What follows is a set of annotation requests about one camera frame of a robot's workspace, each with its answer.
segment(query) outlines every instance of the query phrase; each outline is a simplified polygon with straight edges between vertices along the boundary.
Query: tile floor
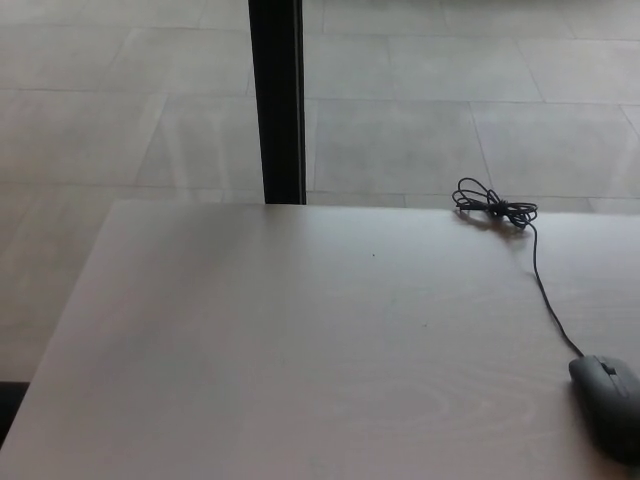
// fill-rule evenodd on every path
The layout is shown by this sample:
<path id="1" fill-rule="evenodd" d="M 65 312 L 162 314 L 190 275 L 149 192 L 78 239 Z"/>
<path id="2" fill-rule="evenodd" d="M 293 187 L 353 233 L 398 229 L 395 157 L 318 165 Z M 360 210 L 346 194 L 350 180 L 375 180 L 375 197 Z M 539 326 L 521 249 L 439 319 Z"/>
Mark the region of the tile floor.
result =
<path id="1" fill-rule="evenodd" d="M 640 213 L 638 0 L 304 0 L 309 203 Z M 0 2 L 0 378 L 115 199 L 261 202 L 246 0 Z"/>

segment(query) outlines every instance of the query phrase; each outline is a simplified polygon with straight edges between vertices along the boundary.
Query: glass pane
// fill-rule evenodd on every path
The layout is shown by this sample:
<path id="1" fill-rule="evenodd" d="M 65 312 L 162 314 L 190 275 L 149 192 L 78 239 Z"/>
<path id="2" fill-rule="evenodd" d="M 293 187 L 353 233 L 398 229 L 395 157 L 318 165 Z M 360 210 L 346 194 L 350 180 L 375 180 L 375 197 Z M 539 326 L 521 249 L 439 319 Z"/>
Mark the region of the glass pane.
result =
<path id="1" fill-rule="evenodd" d="M 309 203 L 640 211 L 636 1 L 304 1 Z"/>
<path id="2" fill-rule="evenodd" d="M 2 374 L 29 380 L 111 204 L 262 202 L 258 124 L 247 0 L 3 1 L 0 19 Z"/>

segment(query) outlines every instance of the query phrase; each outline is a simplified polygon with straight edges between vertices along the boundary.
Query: mouse cable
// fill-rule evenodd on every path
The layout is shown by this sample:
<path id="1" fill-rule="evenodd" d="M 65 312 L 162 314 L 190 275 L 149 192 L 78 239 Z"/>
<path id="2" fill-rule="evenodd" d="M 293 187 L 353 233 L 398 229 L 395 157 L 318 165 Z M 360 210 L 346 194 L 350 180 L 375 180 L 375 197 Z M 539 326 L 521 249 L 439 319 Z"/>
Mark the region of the mouse cable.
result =
<path id="1" fill-rule="evenodd" d="M 475 185 L 471 188 L 463 188 L 463 183 L 465 182 L 474 183 Z M 538 205 L 535 203 L 507 202 L 506 200 L 502 200 L 494 190 L 486 188 L 478 180 L 470 177 L 465 177 L 458 182 L 458 189 L 453 192 L 451 198 L 453 198 L 456 207 L 461 211 L 477 210 L 485 212 L 489 217 L 494 219 L 506 217 L 520 230 L 524 230 L 527 227 L 533 230 L 533 272 L 535 273 L 536 282 L 538 283 L 544 304 L 547 306 L 547 310 L 567 346 L 573 350 L 578 357 L 584 357 L 582 350 L 573 343 L 564 331 L 558 315 L 556 315 L 556 312 L 551 306 L 551 302 L 549 302 L 547 292 L 544 289 L 540 274 L 538 273 L 538 230 L 532 223 L 538 217 Z"/>

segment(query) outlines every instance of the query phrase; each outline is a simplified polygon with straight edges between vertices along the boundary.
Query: floor tile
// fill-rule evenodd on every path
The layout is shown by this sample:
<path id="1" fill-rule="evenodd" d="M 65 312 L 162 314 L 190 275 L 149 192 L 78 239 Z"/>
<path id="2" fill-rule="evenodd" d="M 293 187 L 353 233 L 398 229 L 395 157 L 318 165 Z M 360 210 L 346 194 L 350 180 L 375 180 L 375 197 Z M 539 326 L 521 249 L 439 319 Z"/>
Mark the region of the floor tile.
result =
<path id="1" fill-rule="evenodd" d="M 437 0 L 327 0 L 327 33 L 388 35 L 447 33 L 444 12 Z"/>
<path id="2" fill-rule="evenodd" d="M 13 238 L 32 198 L 33 189 L 29 185 L 0 184 L 0 255 Z"/>
<path id="3" fill-rule="evenodd" d="M 306 100 L 304 102 L 305 117 L 305 162 L 307 170 L 307 190 L 315 188 L 316 173 L 316 133 L 318 131 L 318 102 Z"/>
<path id="4" fill-rule="evenodd" d="M 302 0 L 302 24 L 305 33 L 322 32 L 325 0 Z"/>
<path id="5" fill-rule="evenodd" d="M 137 183 L 224 190 L 262 188 L 255 99 L 170 98 Z"/>
<path id="6" fill-rule="evenodd" d="M 640 200 L 635 198 L 590 198 L 596 213 L 640 215 Z"/>
<path id="7" fill-rule="evenodd" d="M 66 24 L 71 22 L 86 0 L 3 0 L 0 24 Z"/>
<path id="8" fill-rule="evenodd" d="M 640 106 L 639 107 L 622 107 L 622 111 L 627 116 L 633 128 L 640 135 Z"/>
<path id="9" fill-rule="evenodd" d="M 213 189 L 197 189 L 193 190 L 194 199 L 198 202 L 203 203 L 222 203 L 224 198 L 223 190 L 213 190 Z"/>
<path id="10" fill-rule="evenodd" d="M 0 120 L 0 178 L 131 184 L 163 95 L 20 92 Z"/>
<path id="11" fill-rule="evenodd" d="M 0 88 L 96 89 L 126 34 L 96 27 L 0 27 Z"/>
<path id="12" fill-rule="evenodd" d="M 519 40 L 550 102 L 640 103 L 640 43 Z"/>
<path id="13" fill-rule="evenodd" d="M 134 29 L 103 88 L 244 95 L 250 64 L 248 33 Z"/>
<path id="14" fill-rule="evenodd" d="M 320 102 L 317 190 L 444 194 L 461 176 L 488 180 L 466 104 Z"/>
<path id="15" fill-rule="evenodd" d="M 308 205 L 403 208 L 404 197 L 390 194 L 308 192 Z"/>
<path id="16" fill-rule="evenodd" d="M 640 195 L 640 141 L 618 107 L 472 108 L 493 186 L 501 195 Z"/>
<path id="17" fill-rule="evenodd" d="M 30 380 L 114 200 L 173 189 L 44 187 L 0 256 L 0 378 Z"/>
<path id="18" fill-rule="evenodd" d="M 640 40 L 636 0 L 564 0 L 565 18 L 578 38 Z"/>
<path id="19" fill-rule="evenodd" d="M 263 190 L 227 190 L 222 198 L 223 203 L 264 204 Z"/>
<path id="20" fill-rule="evenodd" d="M 390 42 L 400 99 L 540 100 L 511 39 L 392 37 Z"/>
<path id="21" fill-rule="evenodd" d="M 206 0 L 89 0 L 76 23 L 130 27 L 197 27 L 205 2 Z"/>
<path id="22" fill-rule="evenodd" d="M 201 28 L 249 31 L 249 2 L 239 0 L 207 0 L 200 19 Z"/>
<path id="23" fill-rule="evenodd" d="M 443 6 L 454 35 L 573 37 L 555 0 L 444 0 Z"/>
<path id="24" fill-rule="evenodd" d="M 385 37 L 307 35 L 304 60 L 309 98 L 393 98 Z"/>
<path id="25" fill-rule="evenodd" d="M 303 0 L 305 33 L 322 32 L 324 0 Z M 249 4 L 239 0 L 207 0 L 201 28 L 249 31 Z"/>

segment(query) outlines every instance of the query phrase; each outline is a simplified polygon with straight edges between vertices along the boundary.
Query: black mouse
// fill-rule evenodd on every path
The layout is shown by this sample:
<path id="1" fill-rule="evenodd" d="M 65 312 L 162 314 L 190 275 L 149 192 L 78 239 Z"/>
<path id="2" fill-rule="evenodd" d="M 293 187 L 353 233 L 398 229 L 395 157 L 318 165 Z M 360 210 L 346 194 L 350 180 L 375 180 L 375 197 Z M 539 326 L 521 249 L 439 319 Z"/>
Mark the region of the black mouse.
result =
<path id="1" fill-rule="evenodd" d="M 613 459 L 640 465 L 640 379 L 621 360 L 584 356 L 569 364 L 594 442 Z"/>

